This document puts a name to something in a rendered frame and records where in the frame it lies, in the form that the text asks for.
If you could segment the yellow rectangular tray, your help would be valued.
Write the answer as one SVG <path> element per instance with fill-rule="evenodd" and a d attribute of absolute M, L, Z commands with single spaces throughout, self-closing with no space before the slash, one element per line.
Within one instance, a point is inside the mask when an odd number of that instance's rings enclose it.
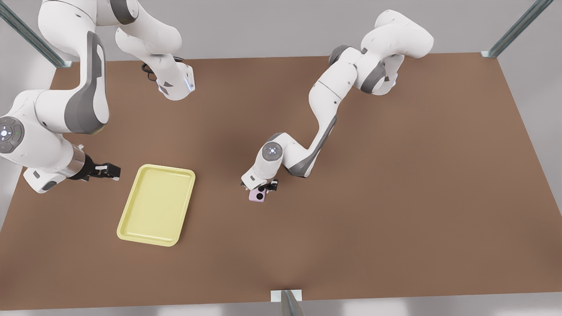
<path fill-rule="evenodd" d="M 171 247 L 180 238 L 195 173 L 145 164 L 138 169 L 116 233 L 121 240 Z"/>

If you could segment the silver frame post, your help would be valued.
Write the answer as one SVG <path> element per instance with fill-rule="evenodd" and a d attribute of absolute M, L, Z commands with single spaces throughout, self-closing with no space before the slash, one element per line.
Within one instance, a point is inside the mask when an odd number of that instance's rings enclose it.
<path fill-rule="evenodd" d="M 299 302 L 303 300 L 302 290 L 273 290 L 270 292 L 271 302 L 281 303 L 281 316 L 304 316 Z"/>
<path fill-rule="evenodd" d="M 498 58 L 554 0 L 536 0 L 509 30 L 487 51 L 481 51 L 482 58 Z"/>
<path fill-rule="evenodd" d="M 6 24 L 12 27 L 26 42 L 28 42 L 33 48 L 36 49 L 44 58 L 46 58 L 53 66 L 56 68 L 70 68 L 72 66 L 71 61 L 64 61 L 34 30 L 32 30 L 20 17 L 9 8 L 9 6 L 0 0 L 0 18 L 2 18 Z"/>

